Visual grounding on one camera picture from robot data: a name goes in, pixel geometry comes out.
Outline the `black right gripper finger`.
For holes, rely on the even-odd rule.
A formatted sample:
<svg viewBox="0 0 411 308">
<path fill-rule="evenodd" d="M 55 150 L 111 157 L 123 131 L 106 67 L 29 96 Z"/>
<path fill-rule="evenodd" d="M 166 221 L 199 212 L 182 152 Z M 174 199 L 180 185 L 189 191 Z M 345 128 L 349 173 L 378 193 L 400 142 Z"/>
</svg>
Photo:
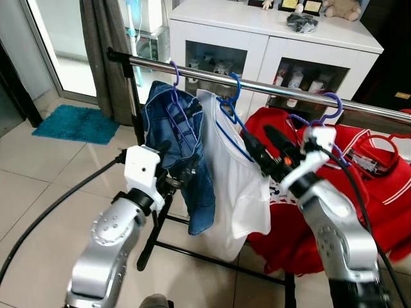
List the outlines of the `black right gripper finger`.
<svg viewBox="0 0 411 308">
<path fill-rule="evenodd" d="M 249 152 L 249 155 L 252 157 L 252 160 L 259 166 L 262 175 L 270 175 L 271 163 L 269 161 L 271 158 L 267 149 L 265 149 L 264 144 L 246 129 L 241 131 L 241 138 L 243 138 L 244 145 Z"/>
<path fill-rule="evenodd" d="M 277 157 L 297 161 L 300 159 L 300 147 L 296 146 L 286 135 L 280 132 L 275 126 L 264 125 L 265 135 L 277 150 Z"/>
</svg>

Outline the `purple plastic hanger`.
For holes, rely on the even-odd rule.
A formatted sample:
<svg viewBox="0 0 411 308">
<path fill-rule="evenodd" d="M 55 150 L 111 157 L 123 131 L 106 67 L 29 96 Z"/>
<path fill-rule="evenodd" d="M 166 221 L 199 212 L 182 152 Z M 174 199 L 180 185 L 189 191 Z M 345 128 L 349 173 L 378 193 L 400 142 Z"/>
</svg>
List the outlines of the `purple plastic hanger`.
<svg viewBox="0 0 411 308">
<path fill-rule="evenodd" d="M 164 106 L 164 113 L 173 127 L 174 138 L 177 144 L 181 142 L 185 144 L 186 150 L 181 148 L 181 155 L 185 155 L 185 153 L 190 155 L 196 152 L 196 146 L 199 143 L 200 120 L 198 115 L 202 112 L 202 108 L 200 108 L 198 100 L 191 96 L 191 94 L 183 92 L 183 100 L 180 99 L 181 91 L 177 86 L 179 86 L 181 80 L 181 73 L 179 66 L 174 61 L 171 61 L 170 64 L 174 68 L 175 80 L 172 89 L 168 92 L 170 93 L 170 98 Z"/>
<path fill-rule="evenodd" d="M 302 123 L 302 125 L 304 125 L 304 126 L 317 126 L 317 125 L 318 126 L 325 126 L 326 125 L 325 121 L 327 119 L 336 118 L 336 117 L 340 116 L 342 114 L 343 106 L 344 106 L 344 104 L 342 103 L 342 100 L 340 99 L 340 97 L 338 97 L 338 95 L 335 94 L 334 92 L 326 92 L 323 95 L 327 96 L 327 97 L 330 97 L 332 100 L 335 100 L 335 103 L 337 103 L 337 106 L 335 107 L 337 109 L 337 111 L 335 111 L 334 114 L 324 114 L 324 115 L 321 116 L 321 118 L 311 120 L 311 121 L 307 121 L 307 120 L 303 119 L 302 117 L 300 117 L 299 115 L 296 115 L 296 114 L 290 114 L 290 115 L 288 115 L 288 118 L 297 120 L 300 123 Z M 349 167 L 351 165 L 350 162 L 348 162 L 344 158 L 344 153 L 342 152 L 342 150 L 338 146 L 333 146 L 333 153 L 332 153 L 331 156 L 332 156 L 332 158 L 340 158 L 341 161 L 342 161 L 341 166 L 343 166 L 343 167 Z"/>
</svg>

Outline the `red plastic hanger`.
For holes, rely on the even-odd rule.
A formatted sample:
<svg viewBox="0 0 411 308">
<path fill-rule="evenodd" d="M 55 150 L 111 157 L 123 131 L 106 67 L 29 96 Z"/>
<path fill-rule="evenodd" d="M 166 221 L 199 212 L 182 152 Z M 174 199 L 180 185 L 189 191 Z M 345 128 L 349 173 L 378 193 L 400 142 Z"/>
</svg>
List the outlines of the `red plastic hanger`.
<svg viewBox="0 0 411 308">
<path fill-rule="evenodd" d="M 357 119 L 358 124 L 364 125 L 366 129 L 393 141 L 400 156 L 406 162 L 411 162 L 411 123 L 399 123 L 376 115 L 356 114 L 353 117 Z"/>
</svg>

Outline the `blue denim jeans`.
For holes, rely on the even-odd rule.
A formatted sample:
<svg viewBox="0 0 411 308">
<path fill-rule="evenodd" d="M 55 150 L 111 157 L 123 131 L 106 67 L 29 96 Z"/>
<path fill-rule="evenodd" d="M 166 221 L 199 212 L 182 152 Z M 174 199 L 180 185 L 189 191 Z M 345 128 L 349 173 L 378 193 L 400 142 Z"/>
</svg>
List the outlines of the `blue denim jeans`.
<svg viewBox="0 0 411 308">
<path fill-rule="evenodd" d="M 187 205 L 188 234 L 203 234 L 214 223 L 216 202 L 213 182 L 203 152 L 202 120 L 204 112 L 194 95 L 156 80 L 142 112 L 146 145 L 157 150 L 170 142 L 161 166 L 178 177 L 196 159 L 194 174 L 182 188 Z"/>
</svg>

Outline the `white hanging shirt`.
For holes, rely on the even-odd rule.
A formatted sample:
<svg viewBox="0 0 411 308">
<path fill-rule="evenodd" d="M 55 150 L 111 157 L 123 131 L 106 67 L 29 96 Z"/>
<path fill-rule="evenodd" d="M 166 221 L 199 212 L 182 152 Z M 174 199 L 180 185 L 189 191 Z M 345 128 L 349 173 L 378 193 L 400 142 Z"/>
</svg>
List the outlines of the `white hanging shirt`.
<svg viewBox="0 0 411 308">
<path fill-rule="evenodd" d="M 271 229 L 269 177 L 247 156 L 243 139 L 224 114 L 216 94 L 197 90 L 202 106 L 202 142 L 215 196 L 214 223 L 205 230 L 209 253 L 234 261 L 249 234 Z"/>
</svg>

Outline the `metal clothes rack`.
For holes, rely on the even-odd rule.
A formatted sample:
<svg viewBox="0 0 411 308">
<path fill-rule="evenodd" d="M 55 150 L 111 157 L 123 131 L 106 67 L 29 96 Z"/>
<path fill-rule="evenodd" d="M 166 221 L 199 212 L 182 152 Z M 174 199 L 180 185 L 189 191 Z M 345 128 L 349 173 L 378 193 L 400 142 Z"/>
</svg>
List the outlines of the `metal clothes rack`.
<svg viewBox="0 0 411 308">
<path fill-rule="evenodd" d="M 125 65 L 131 65 L 132 67 L 145 67 L 156 71 L 162 71 L 162 73 L 174 74 L 173 66 L 171 64 L 164 64 L 164 62 L 157 62 L 150 59 L 138 58 L 138 56 L 133 56 L 128 53 L 120 53 L 117 51 L 113 51 L 111 49 L 108 52 L 108 57 L 112 61 L 116 60 L 118 62 L 122 62 Z M 187 67 L 183 67 L 182 69 L 179 69 L 179 71 L 181 73 L 181 76 L 184 77 L 208 80 L 220 85 L 237 86 L 235 80 L 232 79 L 231 76 L 226 76 L 225 74 L 209 73 L 208 71 L 199 71 Z M 134 76 L 134 70 L 132 71 L 132 73 L 127 73 L 127 79 L 132 80 L 131 88 L 136 91 L 136 79 Z M 290 90 L 283 86 L 262 84 L 261 82 L 256 82 L 252 80 L 241 79 L 241 85 L 243 86 L 242 90 L 250 90 L 262 94 L 284 96 L 287 99 L 296 99 L 299 101 L 314 103 L 314 105 L 325 105 L 331 108 L 335 108 L 337 106 L 335 100 L 332 100 L 330 97 L 323 96 L 320 94 L 312 94 L 310 92 L 305 92 L 301 90 Z M 355 114 L 363 114 L 368 116 L 377 115 L 378 117 L 398 121 L 399 123 L 411 123 L 411 115 L 406 114 L 406 112 L 394 111 L 370 105 L 361 105 L 361 103 L 355 103 L 353 101 L 347 100 L 342 100 L 342 103 L 344 104 L 343 110 L 349 110 L 355 112 Z M 141 106 L 138 98 L 134 100 L 134 105 L 136 110 L 133 117 L 134 128 L 135 131 L 139 133 L 142 128 L 142 120 L 140 114 Z M 187 220 L 185 219 L 168 215 L 168 209 L 170 209 L 170 202 L 167 201 L 162 206 L 161 211 L 155 211 L 152 213 L 152 234 L 150 235 L 150 238 L 147 241 L 146 246 L 144 247 L 143 252 L 141 252 L 136 263 L 136 267 L 138 268 L 138 270 L 141 271 L 144 269 L 144 267 L 146 267 L 148 259 L 152 255 L 153 248 L 158 246 L 161 248 L 165 248 L 167 250 L 173 250 L 173 252 L 177 252 L 179 254 L 184 254 L 194 257 L 196 259 L 200 259 L 200 261 L 204 261 L 205 263 L 222 266 L 226 269 L 234 270 L 238 273 L 243 273 L 244 275 L 250 275 L 255 278 L 265 280 L 267 282 L 272 282 L 273 284 L 282 285 L 286 293 L 285 307 L 297 308 L 295 296 L 295 275 L 291 275 L 291 273 L 286 273 L 284 275 L 284 278 L 278 279 L 275 277 L 262 275 L 262 273 L 255 272 L 250 269 L 244 269 L 232 263 L 226 263 L 224 261 L 220 261 L 219 259 L 214 259 L 202 254 L 197 254 L 196 252 L 192 252 L 191 250 L 186 250 L 174 246 L 173 244 L 162 243 L 162 241 L 157 240 L 159 232 L 161 232 L 162 230 L 162 224 L 164 224 L 165 220 L 168 219 L 170 221 L 177 223 L 187 223 Z M 369 300 L 369 304 L 359 302 L 357 305 L 358 308 L 391 308 L 389 290 L 383 284 L 381 284 L 381 282 L 373 282 L 373 284 L 370 284 L 368 286 L 360 284 L 358 287 L 343 287 L 341 284 L 337 284 L 334 285 L 334 287 L 332 287 L 332 299 L 341 300 L 343 299 L 344 294 L 347 294 L 348 296 L 347 299 L 344 300 L 344 304 L 341 306 L 335 306 L 335 308 L 353 308 L 356 305 L 355 300 L 364 299 Z"/>
</svg>

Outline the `teal floor mat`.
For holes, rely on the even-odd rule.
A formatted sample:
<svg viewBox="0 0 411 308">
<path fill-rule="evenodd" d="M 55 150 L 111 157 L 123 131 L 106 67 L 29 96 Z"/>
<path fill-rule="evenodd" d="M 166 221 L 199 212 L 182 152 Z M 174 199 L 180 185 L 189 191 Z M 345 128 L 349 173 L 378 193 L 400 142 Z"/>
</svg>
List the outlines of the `teal floor mat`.
<svg viewBox="0 0 411 308">
<path fill-rule="evenodd" d="M 32 135 L 106 146 L 118 128 L 119 124 L 103 115 L 99 109 L 60 105 Z"/>
</svg>

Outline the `black crumpled item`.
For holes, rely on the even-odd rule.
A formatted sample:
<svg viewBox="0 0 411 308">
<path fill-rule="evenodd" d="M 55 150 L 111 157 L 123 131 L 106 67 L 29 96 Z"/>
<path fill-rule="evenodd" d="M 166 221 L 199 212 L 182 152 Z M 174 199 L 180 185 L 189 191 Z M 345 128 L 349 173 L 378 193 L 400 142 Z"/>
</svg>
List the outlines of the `black crumpled item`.
<svg viewBox="0 0 411 308">
<path fill-rule="evenodd" d="M 292 13 L 286 17 L 286 26 L 296 33 L 312 33 L 318 27 L 319 21 L 313 15 Z"/>
</svg>

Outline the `red polo shirt white trim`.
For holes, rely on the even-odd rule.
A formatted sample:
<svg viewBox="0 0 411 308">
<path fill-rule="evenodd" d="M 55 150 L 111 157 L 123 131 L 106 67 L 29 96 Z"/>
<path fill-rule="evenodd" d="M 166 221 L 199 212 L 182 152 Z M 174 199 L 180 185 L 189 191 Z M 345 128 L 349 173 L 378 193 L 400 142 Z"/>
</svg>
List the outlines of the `red polo shirt white trim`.
<svg viewBox="0 0 411 308">
<path fill-rule="evenodd" d="M 349 163 L 347 170 L 355 176 L 374 238 L 391 261 L 401 261 L 411 252 L 411 167 L 393 142 L 396 135 L 381 136 L 347 125 L 335 129 L 335 144 Z M 270 193 L 270 231 L 247 236 L 250 246 L 265 260 L 265 273 L 322 272 L 316 240 L 297 200 L 275 181 Z"/>
</svg>

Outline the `grey curtain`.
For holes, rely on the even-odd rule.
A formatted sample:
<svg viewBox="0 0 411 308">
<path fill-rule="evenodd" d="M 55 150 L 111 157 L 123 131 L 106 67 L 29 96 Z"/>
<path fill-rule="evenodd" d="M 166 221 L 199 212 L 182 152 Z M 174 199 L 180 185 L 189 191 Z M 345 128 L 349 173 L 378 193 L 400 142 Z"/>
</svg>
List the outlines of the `grey curtain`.
<svg viewBox="0 0 411 308">
<path fill-rule="evenodd" d="M 86 56 L 97 104 L 103 115 L 120 125 L 133 126 L 136 91 L 127 73 L 133 67 L 108 57 L 109 50 L 127 53 L 128 45 L 118 0 L 79 0 Z"/>
</svg>

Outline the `gold framed plaque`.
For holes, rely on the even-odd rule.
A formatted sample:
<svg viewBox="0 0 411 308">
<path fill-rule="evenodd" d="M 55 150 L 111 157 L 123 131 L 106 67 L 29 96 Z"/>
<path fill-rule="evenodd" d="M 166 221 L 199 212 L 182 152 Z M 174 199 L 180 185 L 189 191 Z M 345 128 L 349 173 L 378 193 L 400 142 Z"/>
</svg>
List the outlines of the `gold framed plaque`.
<svg viewBox="0 0 411 308">
<path fill-rule="evenodd" d="M 314 15 L 314 17 L 319 17 L 322 6 L 321 0 L 303 0 L 302 5 L 303 13 L 308 13 L 309 15 Z"/>
<path fill-rule="evenodd" d="M 283 12 L 301 13 L 304 9 L 302 0 L 280 0 L 278 10 Z"/>
</svg>

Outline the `turquoise plastic object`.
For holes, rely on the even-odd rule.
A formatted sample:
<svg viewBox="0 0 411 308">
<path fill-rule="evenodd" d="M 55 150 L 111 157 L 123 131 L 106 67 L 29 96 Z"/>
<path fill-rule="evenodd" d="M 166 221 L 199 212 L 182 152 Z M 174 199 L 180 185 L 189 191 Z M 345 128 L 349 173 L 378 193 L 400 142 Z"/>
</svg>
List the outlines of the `turquoise plastic object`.
<svg viewBox="0 0 411 308">
<path fill-rule="evenodd" d="M 165 0 L 123 0 L 125 33 L 130 53 L 158 62 L 171 60 Z"/>
</svg>

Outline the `glass sliding door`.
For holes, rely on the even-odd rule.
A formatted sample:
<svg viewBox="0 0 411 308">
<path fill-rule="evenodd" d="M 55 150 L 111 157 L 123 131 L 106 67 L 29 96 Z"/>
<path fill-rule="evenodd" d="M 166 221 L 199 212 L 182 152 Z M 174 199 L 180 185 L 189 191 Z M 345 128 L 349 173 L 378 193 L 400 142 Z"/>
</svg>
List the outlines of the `glass sliding door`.
<svg viewBox="0 0 411 308">
<path fill-rule="evenodd" d="M 21 0 L 54 85 L 65 93 L 96 97 L 86 56 L 79 0 Z"/>
</svg>

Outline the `black cabinet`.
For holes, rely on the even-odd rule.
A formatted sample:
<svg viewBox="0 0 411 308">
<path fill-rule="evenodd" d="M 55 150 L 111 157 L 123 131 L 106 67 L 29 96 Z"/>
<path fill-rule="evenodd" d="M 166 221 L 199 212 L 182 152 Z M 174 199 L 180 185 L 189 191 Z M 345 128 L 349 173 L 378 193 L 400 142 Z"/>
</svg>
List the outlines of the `black cabinet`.
<svg viewBox="0 0 411 308">
<path fill-rule="evenodd" d="M 399 0 L 369 0 L 361 23 L 383 47 L 367 76 L 353 95 L 353 101 L 409 114 L 409 99 L 397 97 L 402 90 L 401 30 Z"/>
</svg>

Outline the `black metal desk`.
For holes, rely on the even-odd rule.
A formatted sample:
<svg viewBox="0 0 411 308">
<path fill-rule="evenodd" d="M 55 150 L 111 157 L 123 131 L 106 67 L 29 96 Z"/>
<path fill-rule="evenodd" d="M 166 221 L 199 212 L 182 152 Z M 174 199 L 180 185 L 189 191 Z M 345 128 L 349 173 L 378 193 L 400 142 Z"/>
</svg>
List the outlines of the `black metal desk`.
<svg viewBox="0 0 411 308">
<path fill-rule="evenodd" d="M 24 88 L 8 51 L 0 41 L 0 137 L 23 121 L 29 121 L 32 127 L 39 127 L 43 123 L 43 117 Z"/>
</svg>

